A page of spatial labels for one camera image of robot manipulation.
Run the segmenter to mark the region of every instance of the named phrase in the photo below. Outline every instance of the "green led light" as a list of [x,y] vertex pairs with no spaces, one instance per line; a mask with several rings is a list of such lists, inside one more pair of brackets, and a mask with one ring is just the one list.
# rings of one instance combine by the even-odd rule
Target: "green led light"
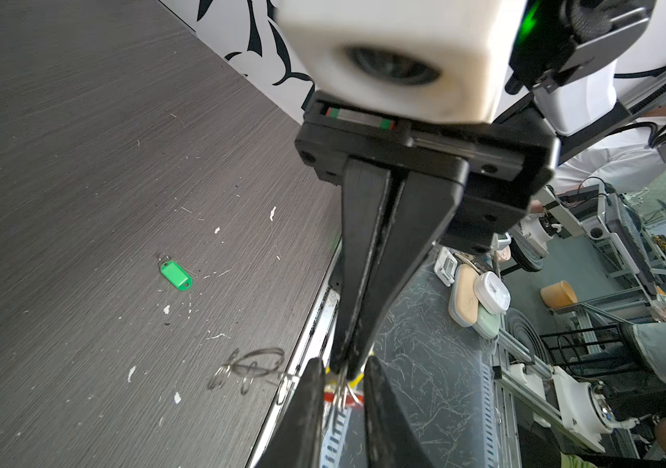
[[538,23],[536,12],[538,11],[539,5],[541,5],[541,0],[536,0],[536,3],[531,7],[531,10],[528,11],[525,18],[522,19],[522,23],[520,23],[520,32],[518,33],[518,43],[525,41],[531,31],[533,31],[533,28],[536,27],[536,23]]

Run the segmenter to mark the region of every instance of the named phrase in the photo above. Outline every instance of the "orange object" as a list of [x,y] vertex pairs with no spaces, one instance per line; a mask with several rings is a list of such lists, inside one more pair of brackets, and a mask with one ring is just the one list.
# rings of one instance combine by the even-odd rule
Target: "orange object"
[[541,299],[549,308],[566,307],[577,303],[577,295],[566,281],[542,288]]

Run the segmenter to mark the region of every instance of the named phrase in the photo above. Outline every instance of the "black tire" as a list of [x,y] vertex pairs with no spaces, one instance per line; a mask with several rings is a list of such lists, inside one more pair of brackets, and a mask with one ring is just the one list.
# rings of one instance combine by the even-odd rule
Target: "black tire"
[[510,242],[510,253],[515,262],[525,271],[535,273],[543,268],[543,258],[539,257],[531,246],[528,246],[522,236],[520,239],[518,236],[513,236],[513,240]]
[[525,345],[525,347],[541,358],[545,363],[551,362],[551,353],[546,347],[538,332],[536,332],[533,323],[525,317],[525,314],[514,307],[507,310],[504,316],[504,326],[515,339]]

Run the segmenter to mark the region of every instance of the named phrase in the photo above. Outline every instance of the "stool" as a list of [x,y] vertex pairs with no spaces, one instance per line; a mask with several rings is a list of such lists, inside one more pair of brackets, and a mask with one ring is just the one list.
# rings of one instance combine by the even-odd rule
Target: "stool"
[[[595,342],[587,342],[583,344],[574,344],[572,341],[572,337],[576,334],[582,334],[585,332],[600,332],[603,330],[616,330],[618,332],[618,336],[611,339],[598,339]],[[565,370],[570,372],[570,374],[572,374],[572,369],[576,367],[577,369],[581,370],[583,374],[576,377],[596,378],[605,375],[623,374],[626,372],[652,371],[650,367],[647,365],[645,357],[642,356],[642,354],[639,351],[632,330],[633,328],[631,323],[612,323],[611,325],[594,326],[591,328],[584,328],[581,330],[572,330],[570,332],[548,333],[547,335],[541,335],[540,337],[544,340],[556,338],[556,346],[547,346],[547,348],[549,349],[549,352],[552,353],[552,356],[554,355],[554,351],[559,353],[559,355],[561,356],[561,362],[552,362],[551,365],[558,365],[562,368],[565,368]],[[564,339],[564,341],[566,341],[567,344],[562,345],[561,343],[562,339]],[[593,358],[590,360],[586,360],[584,359],[584,356],[586,355],[582,356],[579,355],[575,349],[578,347],[587,347],[591,344],[613,344],[613,343],[621,343],[627,349],[627,352],[631,358],[631,365],[625,365],[622,369],[602,370],[600,372],[593,372],[590,374],[584,372],[585,367],[587,365],[593,364],[594,362],[618,360],[619,357],[609,356],[609,357],[600,357],[600,358]],[[562,351],[566,349],[571,349],[575,352],[575,355],[577,357],[577,362],[567,361]]]

